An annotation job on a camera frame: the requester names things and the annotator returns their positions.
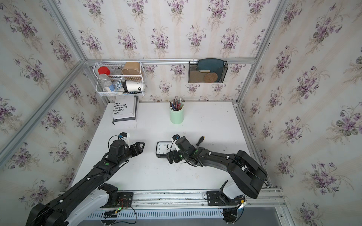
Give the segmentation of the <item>black square alarm clock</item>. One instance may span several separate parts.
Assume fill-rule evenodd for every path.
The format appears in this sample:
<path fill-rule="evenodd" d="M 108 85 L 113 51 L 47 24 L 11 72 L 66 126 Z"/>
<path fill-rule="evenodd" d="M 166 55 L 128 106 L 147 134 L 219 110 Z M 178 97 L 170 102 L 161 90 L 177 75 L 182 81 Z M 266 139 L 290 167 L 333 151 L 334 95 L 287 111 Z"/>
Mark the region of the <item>black square alarm clock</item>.
<path fill-rule="evenodd" d="M 171 141 L 159 141 L 156 144 L 156 157 L 157 158 L 166 158 L 167 153 L 171 151 Z"/>

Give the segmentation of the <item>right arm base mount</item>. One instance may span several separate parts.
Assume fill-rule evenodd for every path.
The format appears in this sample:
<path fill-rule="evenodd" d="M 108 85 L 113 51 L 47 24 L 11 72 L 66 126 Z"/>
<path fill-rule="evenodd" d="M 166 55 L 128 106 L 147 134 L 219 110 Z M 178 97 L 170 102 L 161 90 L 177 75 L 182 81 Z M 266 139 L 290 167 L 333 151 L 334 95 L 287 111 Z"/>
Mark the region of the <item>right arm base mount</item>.
<path fill-rule="evenodd" d="M 208 206 L 242 206 L 246 203 L 245 194 L 235 182 L 228 180 L 223 183 L 219 190 L 206 191 L 204 199 Z"/>

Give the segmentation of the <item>black handled screwdriver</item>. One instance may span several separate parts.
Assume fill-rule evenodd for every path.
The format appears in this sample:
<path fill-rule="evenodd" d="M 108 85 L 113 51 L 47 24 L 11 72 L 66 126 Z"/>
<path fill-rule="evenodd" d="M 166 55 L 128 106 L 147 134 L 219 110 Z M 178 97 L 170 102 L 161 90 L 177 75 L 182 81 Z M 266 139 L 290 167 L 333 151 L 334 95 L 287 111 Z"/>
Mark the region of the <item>black handled screwdriver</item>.
<path fill-rule="evenodd" d="M 200 146 L 200 144 L 204 141 L 204 139 L 205 139 L 205 137 L 204 137 L 204 136 L 202 136 L 202 137 L 198 140 L 198 142 L 197 142 L 196 146 L 197 146 L 197 147 L 199 147 L 199 146 Z"/>

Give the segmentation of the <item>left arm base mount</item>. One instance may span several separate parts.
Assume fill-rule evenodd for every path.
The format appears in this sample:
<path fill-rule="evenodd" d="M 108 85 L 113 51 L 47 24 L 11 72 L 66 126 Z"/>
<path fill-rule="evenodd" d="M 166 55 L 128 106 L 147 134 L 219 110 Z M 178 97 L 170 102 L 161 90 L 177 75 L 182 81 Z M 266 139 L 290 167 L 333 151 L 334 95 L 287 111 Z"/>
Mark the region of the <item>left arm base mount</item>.
<path fill-rule="evenodd" d="M 108 195 L 107 202 L 102 208 L 128 208 L 132 206 L 134 192 L 119 191 L 114 185 L 104 183 L 98 190 Z"/>

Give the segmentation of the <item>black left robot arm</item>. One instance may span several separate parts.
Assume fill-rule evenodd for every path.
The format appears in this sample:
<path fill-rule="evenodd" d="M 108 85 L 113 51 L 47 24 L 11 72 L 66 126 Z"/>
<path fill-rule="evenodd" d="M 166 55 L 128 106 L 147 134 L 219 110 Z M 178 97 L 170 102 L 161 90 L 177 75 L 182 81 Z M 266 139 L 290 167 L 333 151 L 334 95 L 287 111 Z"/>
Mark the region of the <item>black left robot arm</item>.
<path fill-rule="evenodd" d="M 34 206 L 26 225 L 77 226 L 98 208 L 114 204 L 118 188 L 107 181 L 130 158 L 142 154 L 144 146 L 143 142 L 128 145 L 122 139 L 113 141 L 109 151 L 79 182 L 47 204 Z"/>

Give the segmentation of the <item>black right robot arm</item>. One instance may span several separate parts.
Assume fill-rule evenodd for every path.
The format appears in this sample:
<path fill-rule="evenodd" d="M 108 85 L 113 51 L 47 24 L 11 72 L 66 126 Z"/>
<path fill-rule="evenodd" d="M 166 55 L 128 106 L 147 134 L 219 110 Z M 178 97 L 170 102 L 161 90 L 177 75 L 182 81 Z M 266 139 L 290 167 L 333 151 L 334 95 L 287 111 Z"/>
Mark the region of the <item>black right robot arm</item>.
<path fill-rule="evenodd" d="M 213 167 L 228 172 L 236 187 L 246 196 L 256 199 L 266 185 L 267 172 L 245 151 L 217 153 L 193 146 L 185 136 L 175 135 L 168 147 L 166 159 L 170 164 L 187 163 L 193 167 Z"/>

